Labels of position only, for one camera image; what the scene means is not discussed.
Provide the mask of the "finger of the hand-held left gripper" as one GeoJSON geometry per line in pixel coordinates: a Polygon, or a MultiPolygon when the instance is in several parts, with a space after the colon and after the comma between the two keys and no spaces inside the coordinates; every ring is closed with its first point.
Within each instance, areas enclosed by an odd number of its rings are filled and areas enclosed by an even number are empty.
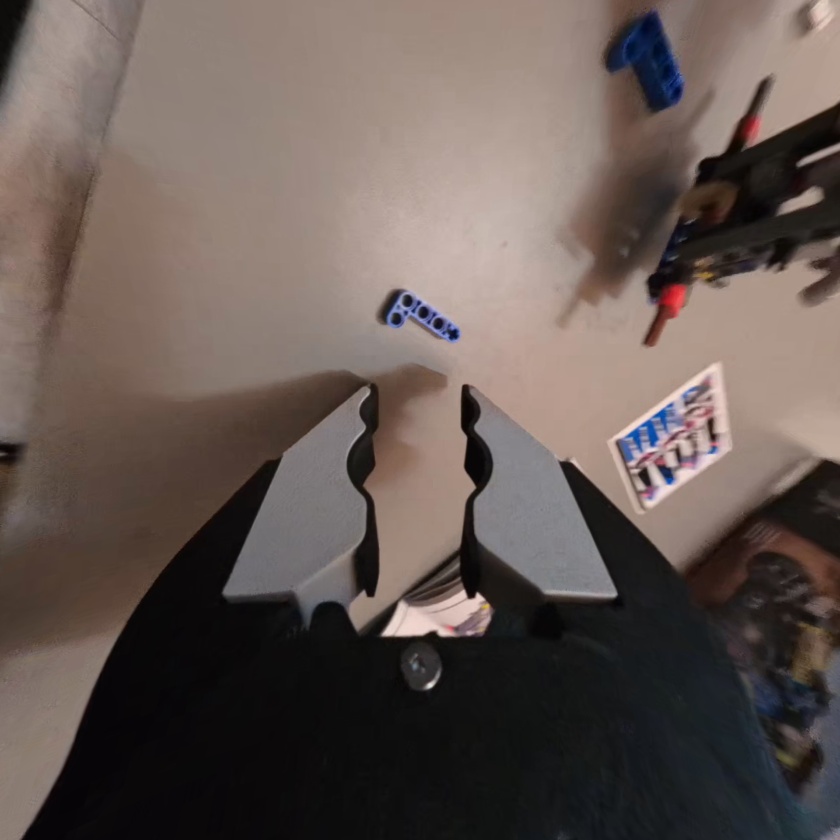
{"type": "Polygon", "coordinates": [[[620,298],[648,259],[665,221],[663,186],[600,186],[589,195],[559,243],[583,267],[556,319],[566,329],[583,308],[620,298]]]}

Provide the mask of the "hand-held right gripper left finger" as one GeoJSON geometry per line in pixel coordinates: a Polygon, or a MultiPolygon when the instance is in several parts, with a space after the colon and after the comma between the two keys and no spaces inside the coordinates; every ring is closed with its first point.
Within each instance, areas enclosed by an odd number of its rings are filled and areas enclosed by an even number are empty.
{"type": "Polygon", "coordinates": [[[366,384],[280,458],[223,588],[234,604],[292,605],[306,625],[320,604],[372,597],[380,576],[375,502],[379,391],[366,384]]]}

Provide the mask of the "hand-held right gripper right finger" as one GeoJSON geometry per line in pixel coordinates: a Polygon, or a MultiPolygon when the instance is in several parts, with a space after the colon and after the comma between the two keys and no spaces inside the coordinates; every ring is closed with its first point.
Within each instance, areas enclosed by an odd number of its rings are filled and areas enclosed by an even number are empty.
{"type": "Polygon", "coordinates": [[[612,603],[613,579],[557,456],[473,385],[460,393],[460,579],[494,607],[612,603]]]}

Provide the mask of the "partly built lego vehicle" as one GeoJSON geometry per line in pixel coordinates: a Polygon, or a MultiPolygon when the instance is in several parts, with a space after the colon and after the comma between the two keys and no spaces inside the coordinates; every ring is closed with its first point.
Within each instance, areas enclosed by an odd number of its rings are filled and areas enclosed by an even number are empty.
{"type": "Polygon", "coordinates": [[[774,76],[761,80],[727,149],[702,160],[682,196],[676,226],[647,278],[655,307],[653,348],[694,286],[786,270],[804,261],[822,275],[800,292],[816,307],[838,295],[839,105],[755,143],[774,76]]]}

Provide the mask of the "thick blue angled lego beam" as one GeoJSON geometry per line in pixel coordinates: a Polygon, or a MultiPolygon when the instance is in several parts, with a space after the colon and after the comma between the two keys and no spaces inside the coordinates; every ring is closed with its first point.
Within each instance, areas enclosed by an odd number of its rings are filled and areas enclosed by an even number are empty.
{"type": "Polygon", "coordinates": [[[633,72],[651,112],[672,109],[684,95],[685,82],[659,12],[634,17],[605,51],[605,68],[615,74],[633,72]]]}

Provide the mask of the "thin blue angled lego liftarm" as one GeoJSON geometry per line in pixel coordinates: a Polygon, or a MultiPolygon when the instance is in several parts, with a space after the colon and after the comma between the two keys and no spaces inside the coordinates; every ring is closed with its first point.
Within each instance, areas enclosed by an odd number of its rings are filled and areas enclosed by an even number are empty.
{"type": "Polygon", "coordinates": [[[380,319],[392,329],[400,329],[409,322],[414,323],[448,343],[457,343],[461,338],[461,329],[456,322],[406,289],[396,289],[390,293],[380,309],[380,319]]]}

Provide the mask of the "open lego instruction booklet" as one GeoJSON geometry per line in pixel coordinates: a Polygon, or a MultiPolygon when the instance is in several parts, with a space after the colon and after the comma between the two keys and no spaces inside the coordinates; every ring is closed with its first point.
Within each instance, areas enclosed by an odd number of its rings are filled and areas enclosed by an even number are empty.
{"type": "Polygon", "coordinates": [[[379,637],[481,637],[493,616],[480,594],[469,596],[461,580],[456,553],[442,562],[400,599],[384,623],[374,630],[379,637]]]}

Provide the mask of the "lego sticker sheet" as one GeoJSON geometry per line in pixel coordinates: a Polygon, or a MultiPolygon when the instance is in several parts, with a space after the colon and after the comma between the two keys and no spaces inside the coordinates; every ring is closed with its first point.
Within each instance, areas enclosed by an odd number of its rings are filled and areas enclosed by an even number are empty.
{"type": "Polygon", "coordinates": [[[644,515],[732,451],[722,364],[710,364],[607,441],[644,515]]]}

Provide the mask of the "lego set cardboard box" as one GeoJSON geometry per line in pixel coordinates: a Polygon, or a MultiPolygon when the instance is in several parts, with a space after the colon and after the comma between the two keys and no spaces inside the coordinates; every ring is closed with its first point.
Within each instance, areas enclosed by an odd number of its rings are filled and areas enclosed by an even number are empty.
{"type": "Polygon", "coordinates": [[[686,573],[798,795],[838,760],[839,466],[823,459],[686,573]]]}

